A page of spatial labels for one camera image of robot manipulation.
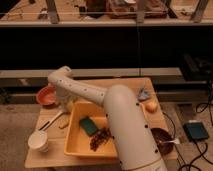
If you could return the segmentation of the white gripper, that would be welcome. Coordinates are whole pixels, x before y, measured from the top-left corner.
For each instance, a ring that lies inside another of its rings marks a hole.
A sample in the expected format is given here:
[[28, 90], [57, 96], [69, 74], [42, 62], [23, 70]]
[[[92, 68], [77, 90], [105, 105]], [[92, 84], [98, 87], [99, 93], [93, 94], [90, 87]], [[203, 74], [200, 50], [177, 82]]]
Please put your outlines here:
[[70, 93], [68, 90], [57, 87], [56, 97], [63, 110], [71, 110], [73, 108], [76, 96]]

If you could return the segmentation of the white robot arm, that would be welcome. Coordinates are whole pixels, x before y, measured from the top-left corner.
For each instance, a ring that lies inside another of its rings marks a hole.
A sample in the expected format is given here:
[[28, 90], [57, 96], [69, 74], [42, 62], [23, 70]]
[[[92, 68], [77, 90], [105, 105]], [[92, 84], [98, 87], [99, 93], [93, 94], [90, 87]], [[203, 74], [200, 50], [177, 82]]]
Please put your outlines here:
[[48, 82], [104, 108], [123, 171], [168, 171], [152, 135], [149, 123], [134, 92], [125, 85], [102, 88], [73, 80], [63, 66], [48, 76]]

